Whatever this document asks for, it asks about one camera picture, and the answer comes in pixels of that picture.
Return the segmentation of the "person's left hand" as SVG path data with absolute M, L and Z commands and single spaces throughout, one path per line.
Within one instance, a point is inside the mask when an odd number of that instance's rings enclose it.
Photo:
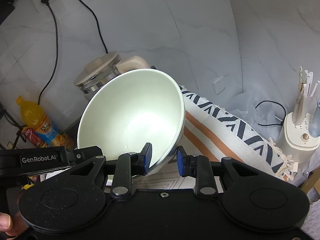
M 9 236 L 9 239 L 14 239 L 25 232 L 25 230 L 28 229 L 28 226 L 23 221 L 20 211 L 17 211 L 13 217 L 8 213 L 3 212 L 4 204 L 2 203 L 7 204 L 8 201 L 1 197 L 1 232 L 4 232 Z

